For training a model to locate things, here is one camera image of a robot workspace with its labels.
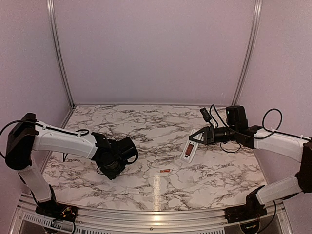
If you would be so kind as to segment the white remote control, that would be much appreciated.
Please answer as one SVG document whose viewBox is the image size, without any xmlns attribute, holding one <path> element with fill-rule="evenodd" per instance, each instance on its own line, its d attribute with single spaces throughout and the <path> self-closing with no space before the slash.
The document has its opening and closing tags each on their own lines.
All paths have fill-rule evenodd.
<svg viewBox="0 0 312 234">
<path fill-rule="evenodd" d="M 198 142 L 188 140 L 182 151 L 180 159 L 184 162 L 191 163 L 196 154 L 198 146 L 199 146 Z"/>
</svg>

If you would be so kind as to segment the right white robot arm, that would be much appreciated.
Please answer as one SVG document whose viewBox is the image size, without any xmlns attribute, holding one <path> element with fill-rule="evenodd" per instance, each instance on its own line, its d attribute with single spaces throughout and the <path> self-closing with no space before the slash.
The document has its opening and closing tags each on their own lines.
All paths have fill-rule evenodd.
<svg viewBox="0 0 312 234">
<path fill-rule="evenodd" d="M 278 199 L 312 191 L 312 140 L 302 136 L 269 130 L 264 125 L 249 126 L 243 106 L 226 107 L 223 126 L 210 124 L 189 136 L 189 141 L 210 145 L 234 141 L 250 149 L 266 150 L 292 158 L 300 163 L 299 172 L 251 192 L 242 206 L 242 215 L 252 218 L 260 206 Z"/>
</svg>

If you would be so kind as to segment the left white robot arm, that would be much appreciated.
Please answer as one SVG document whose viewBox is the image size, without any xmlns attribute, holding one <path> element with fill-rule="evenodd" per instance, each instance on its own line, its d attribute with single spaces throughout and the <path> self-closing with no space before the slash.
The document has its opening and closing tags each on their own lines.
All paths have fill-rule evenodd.
<svg viewBox="0 0 312 234">
<path fill-rule="evenodd" d="M 138 160 L 137 148 L 129 137 L 116 141 L 88 130 L 65 130 L 37 120 L 34 113 L 27 113 L 6 127 L 11 125 L 13 128 L 8 134 L 2 157 L 10 169 L 18 172 L 38 206 L 51 217 L 60 215 L 61 205 L 56 201 L 52 187 L 32 162 L 33 151 L 51 151 L 89 159 L 110 180 L 118 177 L 126 165 L 132 164 L 131 158 Z"/>
</svg>

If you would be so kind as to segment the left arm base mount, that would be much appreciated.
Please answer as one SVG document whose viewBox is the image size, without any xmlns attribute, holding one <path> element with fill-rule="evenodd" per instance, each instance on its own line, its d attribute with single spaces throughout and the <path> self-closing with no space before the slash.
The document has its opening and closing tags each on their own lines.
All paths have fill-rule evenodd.
<svg viewBox="0 0 312 234">
<path fill-rule="evenodd" d="M 56 220 L 65 220 L 69 222 L 75 222 L 78 208 L 73 205 L 63 204 L 56 201 L 56 196 L 51 185 L 51 198 L 46 202 L 37 201 L 36 197 L 32 193 L 33 199 L 36 203 L 36 213 L 51 217 Z"/>
</svg>

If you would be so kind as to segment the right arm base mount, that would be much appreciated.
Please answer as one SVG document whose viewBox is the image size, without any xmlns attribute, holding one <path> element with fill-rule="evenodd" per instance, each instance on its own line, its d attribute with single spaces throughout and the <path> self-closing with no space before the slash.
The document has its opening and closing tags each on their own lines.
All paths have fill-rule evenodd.
<svg viewBox="0 0 312 234">
<path fill-rule="evenodd" d="M 263 187 L 264 185 L 250 192 L 246 196 L 246 203 L 244 205 L 228 207 L 225 209 L 225 218 L 228 223 L 246 221 L 267 215 L 265 205 L 261 205 L 256 197 L 257 192 Z"/>
</svg>

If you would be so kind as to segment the front aluminium rail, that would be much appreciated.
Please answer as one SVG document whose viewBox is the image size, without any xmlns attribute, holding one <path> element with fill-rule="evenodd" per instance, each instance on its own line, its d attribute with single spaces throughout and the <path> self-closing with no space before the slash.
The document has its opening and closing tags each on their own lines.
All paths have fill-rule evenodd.
<svg viewBox="0 0 312 234">
<path fill-rule="evenodd" d="M 10 234 L 240 234 L 259 228 L 262 234 L 293 233 L 284 204 L 267 205 L 267 215 L 229 223 L 223 208 L 190 211 L 123 211 L 77 206 L 75 223 L 37 214 L 31 195 L 22 194 Z"/>
</svg>

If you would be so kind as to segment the right aluminium frame post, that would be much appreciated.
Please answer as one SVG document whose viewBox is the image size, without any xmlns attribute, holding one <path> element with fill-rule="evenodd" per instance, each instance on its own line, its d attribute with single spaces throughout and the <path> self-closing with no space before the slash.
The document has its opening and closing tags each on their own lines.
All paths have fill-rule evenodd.
<svg viewBox="0 0 312 234">
<path fill-rule="evenodd" d="M 237 105 L 240 99 L 240 96 L 243 91 L 244 83 L 247 79 L 247 73 L 250 65 L 250 61 L 253 55 L 254 46 L 257 38 L 257 33 L 260 25 L 260 17 L 261 17 L 261 10 L 262 10 L 263 1 L 256 0 L 253 9 L 253 18 L 251 23 L 251 30 L 250 35 L 247 43 L 247 49 L 245 53 L 245 57 L 243 60 L 242 68 L 240 71 L 238 83 L 234 92 L 234 96 L 231 102 L 231 105 Z"/>
</svg>

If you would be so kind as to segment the aluminium frame post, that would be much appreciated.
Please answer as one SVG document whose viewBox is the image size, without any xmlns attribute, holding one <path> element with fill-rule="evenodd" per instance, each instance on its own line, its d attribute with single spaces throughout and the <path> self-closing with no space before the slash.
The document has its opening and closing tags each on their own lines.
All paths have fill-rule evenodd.
<svg viewBox="0 0 312 234">
<path fill-rule="evenodd" d="M 68 100 L 69 106 L 71 109 L 75 108 L 74 99 L 72 96 L 72 92 L 70 90 L 70 85 L 68 81 L 68 77 L 65 70 L 65 65 L 61 53 L 61 46 L 59 42 L 59 34 L 58 34 L 58 27 L 57 27 L 57 19 L 55 14 L 55 5 L 53 0 L 47 0 L 47 11 L 49 16 L 49 22 L 51 27 L 51 33 L 52 33 L 52 40 L 54 45 L 54 50 L 56 53 L 56 59 L 58 63 L 58 68 L 61 76 L 61 80 L 64 86 L 66 98 Z"/>
<path fill-rule="evenodd" d="M 251 30 L 250 35 L 247 43 L 247 49 L 245 53 L 245 57 L 243 60 L 242 68 L 240 71 L 238 83 L 234 92 L 234 96 L 231 102 L 231 105 L 237 105 L 240 99 L 240 96 L 243 91 L 244 83 L 247 79 L 247 73 L 250 65 L 250 61 L 253 55 L 254 46 L 257 38 L 257 33 L 260 25 L 260 17 L 261 17 L 261 10 L 262 10 L 263 1 L 256 0 L 253 9 L 253 18 L 251 23 Z"/>
</svg>

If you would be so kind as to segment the left aluminium frame post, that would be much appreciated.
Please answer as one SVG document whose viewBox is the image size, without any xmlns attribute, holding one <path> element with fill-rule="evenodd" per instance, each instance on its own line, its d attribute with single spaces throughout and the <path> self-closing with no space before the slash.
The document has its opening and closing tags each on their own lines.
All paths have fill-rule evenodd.
<svg viewBox="0 0 312 234">
<path fill-rule="evenodd" d="M 70 90 L 70 85 L 68 81 L 68 77 L 65 70 L 65 65 L 61 53 L 61 46 L 59 42 L 59 34 L 58 34 L 58 27 L 57 27 L 57 19 L 55 14 L 55 5 L 53 0 L 47 0 L 47 11 L 49 16 L 49 22 L 51 27 L 51 33 L 52 33 L 52 40 L 54 45 L 54 50 L 56 53 L 56 59 L 58 63 L 58 68 L 61 76 L 61 80 L 64 86 L 66 98 L 68 100 L 69 106 L 71 109 L 75 108 L 74 99 L 72 96 L 72 92 Z"/>
</svg>

